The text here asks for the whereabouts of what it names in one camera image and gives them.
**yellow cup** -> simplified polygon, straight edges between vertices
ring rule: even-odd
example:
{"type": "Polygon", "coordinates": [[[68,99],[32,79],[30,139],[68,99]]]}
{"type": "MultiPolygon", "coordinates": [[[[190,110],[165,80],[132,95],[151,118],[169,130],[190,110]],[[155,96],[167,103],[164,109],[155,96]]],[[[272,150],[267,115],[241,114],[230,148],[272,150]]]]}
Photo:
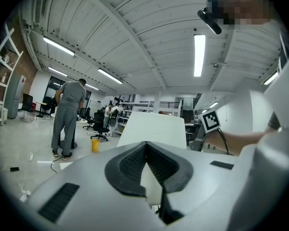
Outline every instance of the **yellow cup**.
{"type": "Polygon", "coordinates": [[[99,152],[98,148],[100,146],[100,141],[99,140],[91,140],[92,144],[92,151],[93,152],[99,152]]]}

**sneaker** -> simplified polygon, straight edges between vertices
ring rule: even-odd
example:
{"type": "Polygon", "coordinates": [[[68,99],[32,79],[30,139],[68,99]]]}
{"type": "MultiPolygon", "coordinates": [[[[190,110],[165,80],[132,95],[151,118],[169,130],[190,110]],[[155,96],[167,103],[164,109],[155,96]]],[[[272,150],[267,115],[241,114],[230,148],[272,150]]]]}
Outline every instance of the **sneaker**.
{"type": "Polygon", "coordinates": [[[57,156],[58,156],[58,152],[55,152],[55,151],[53,150],[53,155],[54,155],[55,157],[57,157],[57,156]]]}
{"type": "Polygon", "coordinates": [[[73,155],[73,153],[69,153],[69,155],[63,155],[62,160],[67,160],[69,159],[71,156],[73,155]]]}

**brick wall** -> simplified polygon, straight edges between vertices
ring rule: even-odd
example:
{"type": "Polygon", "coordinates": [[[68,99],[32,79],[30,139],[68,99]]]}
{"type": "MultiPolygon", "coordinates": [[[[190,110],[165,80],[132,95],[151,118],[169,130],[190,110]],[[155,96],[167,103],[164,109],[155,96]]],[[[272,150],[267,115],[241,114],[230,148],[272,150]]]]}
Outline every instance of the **brick wall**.
{"type": "MultiPolygon", "coordinates": [[[[24,42],[22,34],[21,34],[18,17],[15,17],[13,19],[13,21],[10,24],[8,24],[9,30],[12,27],[14,28],[14,32],[12,34],[12,40],[13,40],[16,48],[18,49],[18,51],[24,52],[23,55],[21,56],[21,58],[19,59],[18,64],[14,69],[14,72],[26,77],[26,82],[24,85],[23,93],[29,94],[33,79],[34,79],[35,74],[37,73],[38,70],[34,66],[34,64],[31,60],[31,57],[29,55],[29,52],[26,48],[25,42],[24,42]]],[[[8,64],[11,67],[13,67],[13,63],[17,59],[17,54],[15,54],[11,51],[6,51],[5,49],[3,49],[0,54],[1,54],[1,56],[8,54],[10,57],[8,64]]],[[[7,73],[7,77],[5,80],[5,84],[6,84],[11,72],[6,67],[0,65],[0,80],[2,80],[5,73],[7,73]]],[[[0,100],[2,100],[2,101],[3,101],[4,92],[5,92],[5,88],[0,86],[0,100]]]]}

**floor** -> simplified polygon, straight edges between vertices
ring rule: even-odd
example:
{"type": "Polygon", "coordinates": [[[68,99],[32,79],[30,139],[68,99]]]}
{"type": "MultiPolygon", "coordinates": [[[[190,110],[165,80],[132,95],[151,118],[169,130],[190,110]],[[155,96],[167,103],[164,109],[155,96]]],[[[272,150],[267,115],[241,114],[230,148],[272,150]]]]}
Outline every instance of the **floor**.
{"type": "MultiPolygon", "coordinates": [[[[8,119],[4,126],[0,126],[0,179],[6,184],[8,190],[17,198],[25,191],[33,192],[41,183],[55,174],[51,170],[51,162],[55,158],[51,150],[51,138],[53,131],[53,120],[44,116],[37,118],[31,123],[23,122],[20,117],[23,112],[18,113],[15,119],[8,119]],[[27,163],[28,155],[34,154],[33,160],[27,163]],[[19,171],[11,172],[11,167],[19,167],[19,171]]],[[[78,147],[73,156],[63,161],[62,159],[53,163],[53,169],[60,171],[60,163],[74,162],[82,157],[94,154],[91,150],[90,136],[92,129],[82,128],[86,124],[77,124],[75,142],[78,147]]],[[[105,151],[117,146],[120,135],[114,133],[108,137],[108,141],[100,139],[99,151],[105,151]]]]}

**fluorescent light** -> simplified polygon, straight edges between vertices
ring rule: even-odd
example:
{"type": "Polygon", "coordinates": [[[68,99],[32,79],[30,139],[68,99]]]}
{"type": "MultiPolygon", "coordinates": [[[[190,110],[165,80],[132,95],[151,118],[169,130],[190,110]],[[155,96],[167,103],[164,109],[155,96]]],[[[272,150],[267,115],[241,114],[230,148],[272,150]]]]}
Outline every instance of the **fluorescent light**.
{"type": "Polygon", "coordinates": [[[66,74],[64,74],[64,73],[62,73],[62,72],[60,72],[60,71],[58,71],[58,70],[55,70],[55,69],[53,69],[53,68],[51,68],[51,67],[48,67],[48,68],[49,68],[50,70],[52,70],[52,71],[58,73],[58,74],[61,74],[61,75],[64,75],[65,77],[67,77],[66,74]]]}
{"type": "Polygon", "coordinates": [[[209,108],[213,108],[217,104],[218,104],[218,102],[214,102],[209,108]]]}
{"type": "Polygon", "coordinates": [[[206,48],[206,36],[194,35],[195,42],[195,69],[194,77],[200,77],[204,61],[204,51],[206,48]]]}
{"type": "Polygon", "coordinates": [[[98,69],[98,72],[100,72],[100,73],[106,75],[107,77],[113,79],[115,82],[117,82],[117,83],[119,83],[119,84],[123,84],[122,81],[119,81],[117,78],[113,77],[111,74],[107,73],[106,71],[104,71],[104,70],[101,69],[101,68],[98,69]]]}
{"type": "Polygon", "coordinates": [[[87,87],[91,87],[91,88],[96,89],[96,90],[99,90],[99,89],[97,89],[96,87],[90,86],[90,85],[88,85],[88,84],[86,84],[86,86],[87,86],[87,87]]]}
{"type": "Polygon", "coordinates": [[[60,49],[60,50],[62,50],[62,51],[65,51],[66,53],[68,53],[68,54],[70,54],[70,55],[72,55],[72,56],[75,54],[75,52],[69,50],[68,48],[62,46],[61,44],[58,44],[58,43],[54,42],[53,40],[51,40],[51,39],[48,38],[48,37],[45,37],[45,36],[44,36],[44,37],[43,37],[43,40],[44,40],[46,43],[49,43],[49,44],[53,45],[54,47],[57,47],[58,49],[60,49]]]}
{"type": "Polygon", "coordinates": [[[269,78],[264,82],[264,84],[265,84],[265,85],[270,84],[277,76],[278,76],[278,72],[276,72],[276,73],[273,74],[271,77],[269,77],[269,78]]]}

